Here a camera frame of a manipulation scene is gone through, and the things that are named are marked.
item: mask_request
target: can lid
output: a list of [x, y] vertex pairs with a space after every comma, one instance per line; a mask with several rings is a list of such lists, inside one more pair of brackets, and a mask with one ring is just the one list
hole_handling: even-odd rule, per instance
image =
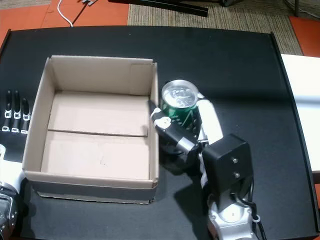
[[198, 89], [189, 81], [177, 79], [163, 86], [162, 99], [174, 108], [190, 108], [198, 101]]

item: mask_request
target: beige carpet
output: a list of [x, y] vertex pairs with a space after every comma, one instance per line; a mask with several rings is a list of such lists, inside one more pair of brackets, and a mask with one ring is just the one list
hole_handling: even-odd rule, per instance
[[0, 9], [21, 8], [50, 3], [51, 0], [0, 0]]
[[[128, 25], [211, 28], [257, 33], [274, 32], [281, 53], [302, 55], [289, 20], [293, 12], [282, 0], [244, 0], [228, 8], [210, 2], [198, 3], [198, 5], [209, 8], [208, 17], [130, 5]], [[319, 0], [301, 0], [300, 7], [320, 15]]]
[[131, 5], [128, 25], [172, 26], [274, 32], [281, 53], [302, 55], [298, 40], [286, 15], [244, 8], [210, 6], [208, 17], [154, 7]]

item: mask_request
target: robotic arm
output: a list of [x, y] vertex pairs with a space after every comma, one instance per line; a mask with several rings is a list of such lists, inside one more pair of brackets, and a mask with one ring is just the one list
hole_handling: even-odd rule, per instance
[[252, 202], [254, 185], [249, 144], [233, 134], [223, 136], [213, 104], [200, 93], [198, 99], [197, 139], [150, 101], [150, 117], [155, 129], [177, 149], [198, 158], [201, 187], [210, 189], [208, 229], [213, 239], [258, 240], [258, 223], [262, 239], [266, 240], [257, 207]]

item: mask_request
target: carpet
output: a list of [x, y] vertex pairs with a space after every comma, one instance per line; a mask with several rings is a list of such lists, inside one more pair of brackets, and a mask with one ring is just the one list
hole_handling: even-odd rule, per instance
[[282, 54], [302, 55], [287, 15], [245, 7], [226, 8], [218, 4], [202, 4], [202, 6], [209, 8], [208, 17], [131, 4], [128, 25], [211, 28], [257, 33], [274, 32]]
[[0, 9], [48, 5], [50, 3], [51, 0], [0, 0]]

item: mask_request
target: orange floor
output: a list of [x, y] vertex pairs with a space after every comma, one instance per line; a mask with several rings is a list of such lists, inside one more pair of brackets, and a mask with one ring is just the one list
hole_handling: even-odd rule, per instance
[[[59, 0], [52, 0], [50, 5], [9, 8], [0, 10], [0, 45], [8, 29], [26, 30], [39, 28], [68, 27], [69, 24], [59, 15]], [[83, 8], [80, 0], [63, 0], [60, 11], [73, 21]], [[109, 26], [127, 25], [129, 5], [98, 0], [87, 6], [74, 26]]]
[[320, 58], [320, 21], [295, 16], [290, 21], [303, 54]]

